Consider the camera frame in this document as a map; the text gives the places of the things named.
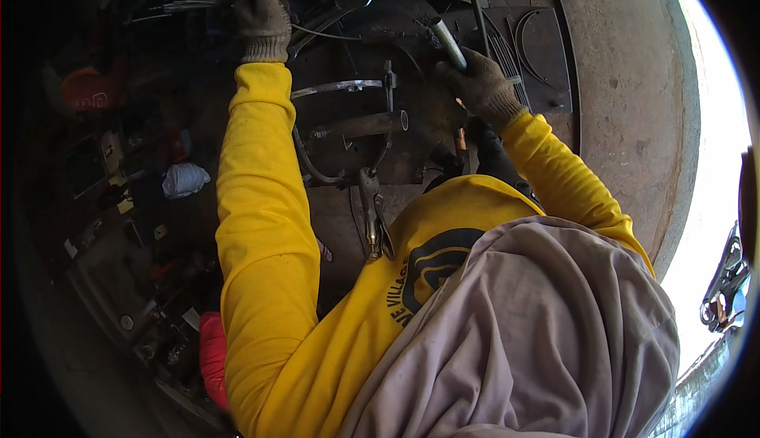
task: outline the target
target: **white plastic bag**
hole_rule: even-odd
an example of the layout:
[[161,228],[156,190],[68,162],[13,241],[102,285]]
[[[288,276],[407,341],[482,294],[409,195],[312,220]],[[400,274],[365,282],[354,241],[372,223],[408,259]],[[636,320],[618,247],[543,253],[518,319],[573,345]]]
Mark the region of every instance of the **white plastic bag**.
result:
[[203,167],[192,163],[171,165],[163,179],[163,195],[167,199],[179,199],[197,193],[204,184],[211,181]]

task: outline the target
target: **work glove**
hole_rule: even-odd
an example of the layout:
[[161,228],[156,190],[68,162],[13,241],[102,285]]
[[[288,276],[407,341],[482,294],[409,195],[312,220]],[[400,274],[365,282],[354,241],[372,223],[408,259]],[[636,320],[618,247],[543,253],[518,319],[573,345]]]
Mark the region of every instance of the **work glove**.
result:
[[287,0],[240,0],[235,4],[240,36],[248,48],[242,63],[286,62],[290,43]]
[[512,82],[504,77],[498,63],[466,47],[461,50],[467,60],[465,72],[454,69],[447,61],[435,64],[435,72],[473,115],[500,134],[527,113],[527,107],[518,101]]

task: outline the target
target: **yellow long-sleeve shirt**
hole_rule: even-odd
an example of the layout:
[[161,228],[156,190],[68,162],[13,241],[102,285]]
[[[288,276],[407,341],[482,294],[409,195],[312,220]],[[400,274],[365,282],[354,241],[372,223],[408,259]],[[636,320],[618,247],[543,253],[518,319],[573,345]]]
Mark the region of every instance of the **yellow long-sleeve shirt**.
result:
[[[353,290],[318,323],[319,251],[290,135],[290,71],[249,63],[236,79],[217,181],[230,409],[247,438],[333,436],[388,346],[475,240],[542,213],[493,177],[449,180],[390,227],[395,261],[366,264]],[[526,114],[502,138],[548,215],[613,238],[649,265],[631,218],[543,116]]]

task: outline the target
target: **bright light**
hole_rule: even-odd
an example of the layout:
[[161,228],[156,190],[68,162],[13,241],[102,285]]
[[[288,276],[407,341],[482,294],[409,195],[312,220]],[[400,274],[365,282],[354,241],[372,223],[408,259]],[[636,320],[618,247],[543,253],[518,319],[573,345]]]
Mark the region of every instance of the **bright light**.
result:
[[679,0],[697,66],[701,135],[689,216],[662,286],[676,308],[679,376],[720,336],[699,320],[702,297],[738,218],[741,154],[750,144],[736,70],[699,0]]

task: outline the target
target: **sleeve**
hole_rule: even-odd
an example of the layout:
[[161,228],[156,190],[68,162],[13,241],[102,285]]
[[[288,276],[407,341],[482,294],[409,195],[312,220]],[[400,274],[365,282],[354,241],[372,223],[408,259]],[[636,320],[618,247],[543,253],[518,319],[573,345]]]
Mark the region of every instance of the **sleeve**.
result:
[[546,214],[584,225],[649,257],[633,235],[631,217],[620,210],[610,191],[581,158],[552,134],[543,115],[525,114],[502,133],[503,146],[530,183]]
[[225,379],[240,430],[253,430],[268,392],[317,324],[319,250],[291,131],[291,75],[247,63],[219,161],[217,230],[224,274]]

